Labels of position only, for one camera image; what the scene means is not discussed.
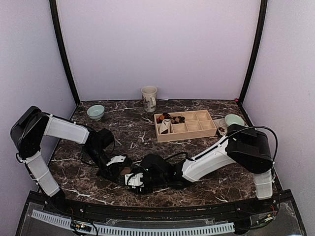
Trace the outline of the beige ribbed sock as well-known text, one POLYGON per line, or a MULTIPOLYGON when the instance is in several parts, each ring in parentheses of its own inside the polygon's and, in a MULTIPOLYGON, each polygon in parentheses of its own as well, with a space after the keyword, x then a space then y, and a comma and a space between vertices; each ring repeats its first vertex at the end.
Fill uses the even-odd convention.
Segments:
POLYGON ((128 175, 128 174, 130 174, 130 172, 131 172, 131 168, 130 167, 124 167, 122 169, 122 171, 120 172, 120 175, 121 176, 128 175))

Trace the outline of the wooden compartment tray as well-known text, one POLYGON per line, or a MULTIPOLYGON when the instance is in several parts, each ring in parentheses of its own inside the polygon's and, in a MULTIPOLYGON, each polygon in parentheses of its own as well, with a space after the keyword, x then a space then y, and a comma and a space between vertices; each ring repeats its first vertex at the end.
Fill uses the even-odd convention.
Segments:
POLYGON ((197 110, 170 113, 172 117, 185 117, 185 122, 179 124, 171 123, 171 133, 161 135, 159 134, 161 123, 157 123, 157 118, 160 115, 162 114, 154 114, 156 136, 159 143, 212 137, 217 132, 209 112, 207 110, 197 110))

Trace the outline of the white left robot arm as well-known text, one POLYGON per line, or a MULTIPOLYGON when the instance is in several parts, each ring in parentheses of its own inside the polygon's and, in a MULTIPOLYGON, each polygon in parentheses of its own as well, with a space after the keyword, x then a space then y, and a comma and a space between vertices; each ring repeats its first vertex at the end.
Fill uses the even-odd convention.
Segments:
POLYGON ((69 202, 58 194, 63 191, 49 169, 44 157, 47 140, 55 139, 81 145, 98 168, 98 174, 117 183, 121 172, 132 165, 125 154, 110 157, 105 149, 114 143, 113 134, 106 128, 95 129, 30 106, 10 130, 10 137, 17 149, 17 159, 26 166, 32 180, 50 200, 50 206, 58 214, 69 211, 69 202))

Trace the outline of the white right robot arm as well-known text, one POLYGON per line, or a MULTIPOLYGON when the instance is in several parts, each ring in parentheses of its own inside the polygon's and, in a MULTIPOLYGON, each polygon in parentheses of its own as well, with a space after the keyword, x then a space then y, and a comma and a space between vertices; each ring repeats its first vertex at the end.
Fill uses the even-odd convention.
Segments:
POLYGON ((125 184, 136 193, 150 193, 153 187, 166 186, 183 189, 205 175, 226 165, 237 163, 253 175, 256 199, 251 203, 255 213, 262 213, 270 205, 273 195, 271 154, 263 126, 230 125, 227 134, 214 145, 178 164, 171 165, 161 156, 146 155, 137 170, 125 177, 125 184))

